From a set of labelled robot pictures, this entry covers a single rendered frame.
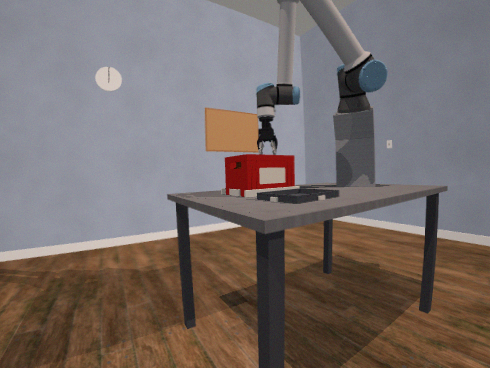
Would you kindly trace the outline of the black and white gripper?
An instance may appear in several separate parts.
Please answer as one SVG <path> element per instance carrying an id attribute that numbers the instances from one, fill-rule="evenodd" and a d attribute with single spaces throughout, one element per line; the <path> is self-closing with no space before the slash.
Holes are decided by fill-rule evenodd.
<path id="1" fill-rule="evenodd" d="M 266 120 L 267 119 L 267 120 Z M 263 154 L 263 148 L 264 148 L 264 144 L 262 141 L 269 141 L 271 142 L 271 147 L 273 149 L 272 153 L 273 155 L 276 155 L 276 151 L 277 151 L 277 138 L 276 138 L 276 135 L 274 135 L 274 140 L 273 140 L 273 128 L 270 128 L 270 125 L 269 125 L 269 119 L 270 119 L 270 122 L 273 121 L 273 117 L 270 117 L 270 116 L 266 116 L 266 117 L 260 117 L 259 118 L 259 121 L 262 122 L 262 129 L 258 129 L 258 140 L 257 140 L 257 146 L 258 146 L 258 152 L 260 155 Z M 273 143 L 272 143 L 273 142 Z"/>

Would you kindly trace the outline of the red crate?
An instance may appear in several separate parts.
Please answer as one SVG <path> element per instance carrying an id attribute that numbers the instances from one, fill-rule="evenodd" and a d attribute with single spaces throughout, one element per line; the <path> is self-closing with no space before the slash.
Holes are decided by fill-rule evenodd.
<path id="1" fill-rule="evenodd" d="M 234 169 L 241 162 L 240 169 Z M 245 154 L 225 157 L 226 195 L 244 190 L 295 186 L 294 156 Z"/>

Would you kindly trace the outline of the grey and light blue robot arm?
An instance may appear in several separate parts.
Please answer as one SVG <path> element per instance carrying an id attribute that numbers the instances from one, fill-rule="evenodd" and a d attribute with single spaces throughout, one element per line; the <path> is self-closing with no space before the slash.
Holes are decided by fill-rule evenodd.
<path id="1" fill-rule="evenodd" d="M 388 74 L 385 64 L 363 50 L 331 0 L 300 1 L 344 63 L 337 68 L 338 113 L 370 109 L 366 92 L 377 91 L 385 84 Z M 277 2 L 280 4 L 277 84 L 274 87 L 272 83 L 263 83 L 257 87 L 257 118 L 274 118 L 275 105 L 297 105 L 300 101 L 299 87 L 285 87 L 293 85 L 296 4 L 299 0 Z"/>

